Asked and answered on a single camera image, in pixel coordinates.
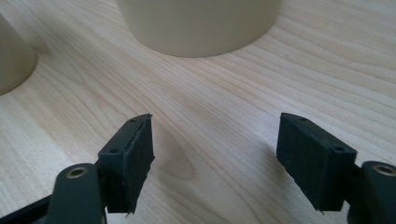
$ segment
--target black plastic part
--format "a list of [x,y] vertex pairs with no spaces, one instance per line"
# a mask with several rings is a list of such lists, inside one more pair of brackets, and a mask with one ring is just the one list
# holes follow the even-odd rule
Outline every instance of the black plastic part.
[[355,165],[351,172],[346,173],[346,201],[350,204],[347,214],[349,224],[373,224],[367,204],[363,199],[361,168]]
[[0,218],[0,224],[21,224],[35,223],[40,218],[45,217],[50,204],[50,196],[47,196],[35,203],[31,203],[18,211]]
[[357,151],[309,119],[282,113],[277,159],[315,209],[340,211]]
[[128,120],[99,152],[109,213],[134,213],[137,198],[154,160],[151,115]]
[[46,223],[106,223],[95,165],[77,164],[58,174]]
[[374,223],[396,223],[396,167],[367,161],[361,167],[361,192]]

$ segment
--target cylinder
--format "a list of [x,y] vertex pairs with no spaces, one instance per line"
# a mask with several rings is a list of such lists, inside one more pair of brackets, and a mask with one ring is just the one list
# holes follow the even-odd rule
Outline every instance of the cylinder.
[[0,14],[0,95],[21,85],[35,65],[35,52]]
[[240,49],[274,24],[281,0],[117,0],[133,36],[164,54],[205,57]]

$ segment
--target wood grain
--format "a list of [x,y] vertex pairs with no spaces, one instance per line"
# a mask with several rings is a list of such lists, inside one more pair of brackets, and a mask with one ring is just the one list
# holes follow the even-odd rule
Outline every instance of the wood grain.
[[396,163],[396,2],[284,0],[255,43],[187,59],[140,45],[114,1],[2,0],[37,52],[0,96],[0,217],[95,162],[128,118],[153,114],[156,160],[135,215],[109,223],[346,223],[316,212],[276,160],[279,115],[313,120]]

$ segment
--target light wood surface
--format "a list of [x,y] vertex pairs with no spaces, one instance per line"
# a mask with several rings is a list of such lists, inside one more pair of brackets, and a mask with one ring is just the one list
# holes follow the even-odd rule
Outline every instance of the light wood surface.
[[1,0],[37,52],[0,96],[0,216],[95,162],[128,118],[153,114],[156,160],[134,215],[109,223],[346,223],[316,212],[276,160],[281,112],[396,164],[396,1],[284,0],[233,53],[186,59],[140,45],[114,1]]

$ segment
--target beige cylinder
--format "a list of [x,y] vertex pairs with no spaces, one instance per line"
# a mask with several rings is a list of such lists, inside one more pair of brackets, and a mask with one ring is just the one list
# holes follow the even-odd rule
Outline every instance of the beige cylinder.
[[244,47],[274,24],[281,0],[117,0],[134,37],[161,53],[219,55]]
[[0,14],[0,95],[21,85],[35,64],[35,52]]

